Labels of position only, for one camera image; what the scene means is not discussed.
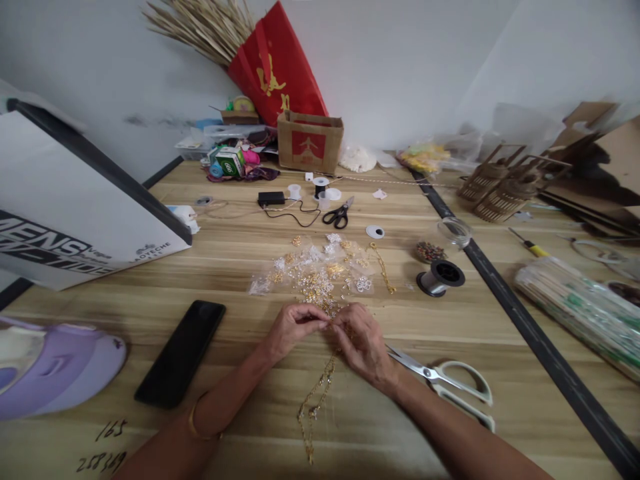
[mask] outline dried grass stalks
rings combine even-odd
[[[247,3],[237,0],[163,0],[173,12],[147,2],[142,12],[155,28],[149,30],[192,46],[209,60],[228,67],[255,28]]]

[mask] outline red gift bag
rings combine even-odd
[[[309,62],[279,1],[256,24],[233,58],[228,74],[272,127],[284,110],[329,115]]]

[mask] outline pink yarn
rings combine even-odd
[[[245,157],[245,161],[247,163],[253,163],[254,165],[258,165],[260,163],[260,155],[256,152],[247,150],[246,152],[242,152]]]

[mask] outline phone screen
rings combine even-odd
[[[156,359],[134,398],[156,407],[174,408],[185,396],[226,307],[193,302]]]

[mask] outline scissor blade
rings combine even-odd
[[[402,350],[396,350],[395,348],[387,345],[394,353],[387,352],[389,356],[398,362],[402,363],[406,368],[413,370],[414,372],[422,375],[424,378],[429,378],[428,375],[425,374],[425,366],[416,362],[416,360],[412,359]]]

